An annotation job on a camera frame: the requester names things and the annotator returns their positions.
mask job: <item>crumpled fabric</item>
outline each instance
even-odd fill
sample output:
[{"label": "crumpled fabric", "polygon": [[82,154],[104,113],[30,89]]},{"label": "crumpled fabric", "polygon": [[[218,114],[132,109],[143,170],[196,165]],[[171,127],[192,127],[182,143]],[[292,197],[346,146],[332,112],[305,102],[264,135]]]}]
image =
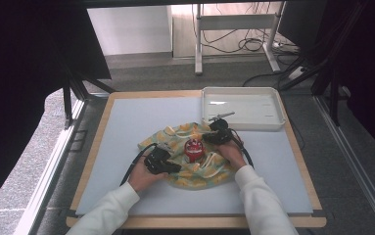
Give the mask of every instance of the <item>crumpled fabric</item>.
[{"label": "crumpled fabric", "polygon": [[[182,166],[179,172],[168,176],[168,183],[189,190],[210,188],[231,178],[235,169],[219,154],[213,144],[202,141],[202,135],[209,132],[211,129],[208,126],[195,122],[175,127],[167,126],[139,143],[138,148],[143,150],[152,143],[166,143],[173,151],[170,153],[169,161]],[[189,139],[198,139],[204,144],[205,155],[199,163],[190,164],[186,160],[184,145]]]}]

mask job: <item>plastic tray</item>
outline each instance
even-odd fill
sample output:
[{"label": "plastic tray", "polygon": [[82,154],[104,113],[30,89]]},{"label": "plastic tray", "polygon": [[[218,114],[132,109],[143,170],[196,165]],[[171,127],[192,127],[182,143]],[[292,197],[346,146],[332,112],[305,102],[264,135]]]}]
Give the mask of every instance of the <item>plastic tray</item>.
[{"label": "plastic tray", "polygon": [[223,117],[235,130],[276,131],[285,123],[278,91],[270,87],[206,87],[202,94],[202,121]]}]

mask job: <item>red toy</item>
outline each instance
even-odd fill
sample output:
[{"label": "red toy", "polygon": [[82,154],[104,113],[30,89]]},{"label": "red toy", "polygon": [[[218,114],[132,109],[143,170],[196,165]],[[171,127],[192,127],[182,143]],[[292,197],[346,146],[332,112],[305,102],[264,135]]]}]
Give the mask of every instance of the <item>red toy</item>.
[{"label": "red toy", "polygon": [[184,144],[184,153],[189,164],[199,163],[205,154],[205,147],[202,141],[198,139],[190,139]]}]

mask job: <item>wooden border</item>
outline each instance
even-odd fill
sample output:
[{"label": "wooden border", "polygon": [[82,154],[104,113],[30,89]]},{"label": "wooden border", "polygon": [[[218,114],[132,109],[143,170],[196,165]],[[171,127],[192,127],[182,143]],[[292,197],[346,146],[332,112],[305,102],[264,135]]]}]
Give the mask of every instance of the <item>wooden border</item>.
[{"label": "wooden border", "polygon": [[[89,181],[90,173],[98,155],[100,143],[104,135],[105,127],[108,123],[111,109],[115,99],[137,99],[137,98],[165,98],[165,97],[201,97],[202,90],[178,90],[178,91],[146,91],[146,92],[117,92],[110,95],[108,103],[102,115],[92,148],[89,152],[86,165],[80,177],[70,210],[75,212],[83,191]],[[309,172],[306,168],[303,155],[298,142],[295,138],[294,131],[288,119],[285,122],[285,130],[291,144],[292,151],[300,169],[305,187],[312,204],[312,208],[317,212],[322,212],[321,204],[312,184]],[[327,220],[324,215],[290,215],[291,221],[296,227],[323,227]],[[66,224],[72,227],[78,218],[67,217]],[[130,216],[122,225],[124,229],[145,229],[145,228],[248,228],[248,222],[244,216]]]}]

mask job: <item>white shirt sleeve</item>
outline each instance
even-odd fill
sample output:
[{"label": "white shirt sleeve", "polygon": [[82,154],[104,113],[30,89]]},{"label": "white shirt sleeve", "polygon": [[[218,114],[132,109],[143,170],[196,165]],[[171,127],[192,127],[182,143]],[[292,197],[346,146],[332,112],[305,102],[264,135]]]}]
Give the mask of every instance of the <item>white shirt sleeve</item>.
[{"label": "white shirt sleeve", "polygon": [[105,195],[67,234],[113,234],[126,221],[129,210],[138,201],[138,194],[126,182]]},{"label": "white shirt sleeve", "polygon": [[298,234],[276,194],[251,166],[241,167],[236,172],[235,180],[241,189],[240,196],[251,234]]}]

